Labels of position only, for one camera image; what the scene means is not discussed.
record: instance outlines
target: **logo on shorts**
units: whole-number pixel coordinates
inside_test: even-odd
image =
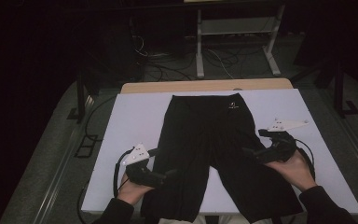
[[[235,102],[232,102],[231,104],[229,104],[228,109],[235,109],[238,108],[239,106],[235,105]]]

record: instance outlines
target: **black shorts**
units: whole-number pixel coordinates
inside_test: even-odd
[[[144,196],[142,215],[193,222],[200,211],[210,166],[239,211],[255,222],[302,212],[289,183],[245,157],[242,147],[265,148],[240,94],[173,96],[158,142],[153,171],[179,175]]]

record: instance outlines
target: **desk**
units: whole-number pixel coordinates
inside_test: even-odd
[[[246,91],[233,91],[233,87]],[[339,206],[358,214],[358,203],[337,168],[307,106],[298,90],[293,89],[284,78],[126,84],[112,110],[82,211],[98,214],[109,203],[113,197],[115,163],[124,151],[140,142],[146,148],[157,146],[165,110],[173,94],[229,95],[237,92],[251,110],[257,129],[267,128],[275,118],[309,121],[309,125],[289,133],[312,149],[318,183],[324,186]],[[261,138],[261,142],[266,147],[270,145],[266,138]],[[135,211],[139,211],[139,207],[139,203],[135,205]],[[210,170],[200,213],[238,214],[238,209],[213,168]]]

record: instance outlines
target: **person's arm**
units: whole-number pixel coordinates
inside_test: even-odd
[[[273,161],[266,165],[301,190],[299,199],[307,208],[309,224],[356,223],[347,210],[338,207],[324,188],[316,184],[305,159],[298,151],[286,162]]]
[[[117,198],[110,200],[101,217],[95,220],[93,224],[130,223],[133,206],[151,189],[151,187],[130,182],[127,175],[124,174]]]

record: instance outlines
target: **white table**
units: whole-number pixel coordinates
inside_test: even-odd
[[[182,91],[120,94],[115,102],[96,161],[82,211],[101,213],[113,197],[113,173],[120,155],[138,143],[155,148],[172,95],[230,95],[239,93],[251,110],[256,129],[265,129],[276,119],[308,120],[309,125],[288,131],[312,149],[316,180],[323,185],[334,202],[352,214],[358,214],[356,202],[342,173],[332,158],[300,93],[295,89],[250,91]],[[270,146],[267,138],[262,143]],[[122,176],[125,167],[121,167]],[[140,204],[135,206],[139,211]],[[238,214],[238,209],[222,186],[218,173],[210,170],[210,178],[200,208],[201,214]]]

